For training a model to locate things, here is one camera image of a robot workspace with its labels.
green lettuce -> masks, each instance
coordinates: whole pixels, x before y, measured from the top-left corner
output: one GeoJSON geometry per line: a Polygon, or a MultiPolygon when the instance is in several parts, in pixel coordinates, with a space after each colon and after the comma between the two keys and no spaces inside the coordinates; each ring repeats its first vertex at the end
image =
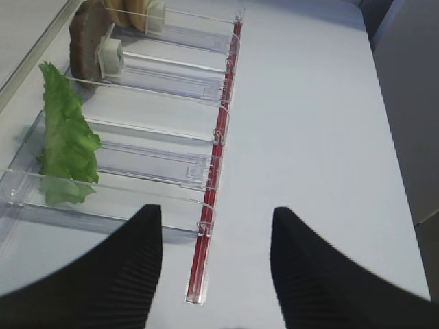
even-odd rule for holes
{"type": "Polygon", "coordinates": [[[85,121],[82,100],[73,91],[70,80],[53,64],[44,62],[39,67],[45,81],[46,128],[44,150],[38,162],[40,173],[48,176],[41,189],[48,204],[83,203],[95,191],[74,181],[98,183],[95,151],[101,147],[101,140],[85,121]]]}

white plastic clip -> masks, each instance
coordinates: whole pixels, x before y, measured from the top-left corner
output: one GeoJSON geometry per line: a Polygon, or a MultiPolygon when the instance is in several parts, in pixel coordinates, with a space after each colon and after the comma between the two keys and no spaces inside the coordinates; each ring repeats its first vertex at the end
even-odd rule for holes
{"type": "Polygon", "coordinates": [[[125,66],[123,59],[122,42],[118,39],[111,39],[115,24],[108,29],[105,36],[101,38],[101,43],[97,48],[97,60],[101,67],[102,79],[106,77],[119,77],[125,66]]]}
{"type": "Polygon", "coordinates": [[[221,131],[218,129],[213,130],[214,139],[213,142],[217,145],[224,145],[225,137],[221,131]]]}
{"type": "Polygon", "coordinates": [[[213,229],[213,224],[212,223],[207,223],[205,221],[199,221],[197,223],[199,232],[198,235],[200,236],[207,236],[207,237],[211,237],[212,236],[212,229],[213,229]]]}

red rail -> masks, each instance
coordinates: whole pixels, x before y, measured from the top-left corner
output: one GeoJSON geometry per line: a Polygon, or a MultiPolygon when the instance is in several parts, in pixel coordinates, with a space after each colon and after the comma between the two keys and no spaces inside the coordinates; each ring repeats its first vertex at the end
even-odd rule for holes
{"type": "MultiPolygon", "coordinates": [[[[239,40],[241,38],[242,23],[236,22],[233,27],[234,37],[230,45],[230,55],[227,60],[226,82],[222,93],[222,107],[219,109],[216,132],[220,136],[225,136],[228,123],[228,107],[230,96],[232,95],[233,78],[235,77],[235,67],[237,63],[237,54],[239,51],[239,40]]],[[[212,208],[215,206],[217,191],[210,186],[217,186],[220,178],[221,157],[223,154],[222,138],[220,143],[216,143],[212,150],[211,171],[209,172],[207,190],[204,194],[204,203],[212,208]]],[[[207,254],[210,244],[210,228],[213,227],[213,211],[207,206],[203,207],[201,214],[200,234],[195,246],[195,255],[193,257],[189,287],[187,290],[186,301],[194,304],[202,302],[203,282],[207,264],[207,254]]]]}

white table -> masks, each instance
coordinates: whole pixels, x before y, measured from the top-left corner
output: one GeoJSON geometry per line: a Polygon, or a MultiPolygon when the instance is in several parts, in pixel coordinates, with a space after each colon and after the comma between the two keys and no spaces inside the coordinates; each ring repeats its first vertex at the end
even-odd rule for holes
{"type": "Polygon", "coordinates": [[[67,0],[0,0],[0,90],[67,0]]]}
{"type": "MultiPolygon", "coordinates": [[[[8,123],[21,118],[1,118],[4,141],[8,123]]],[[[276,206],[289,206],[365,268],[429,298],[355,6],[248,6],[219,191],[206,304],[169,300],[159,287],[164,297],[148,328],[284,328],[268,258],[276,206]]]]}

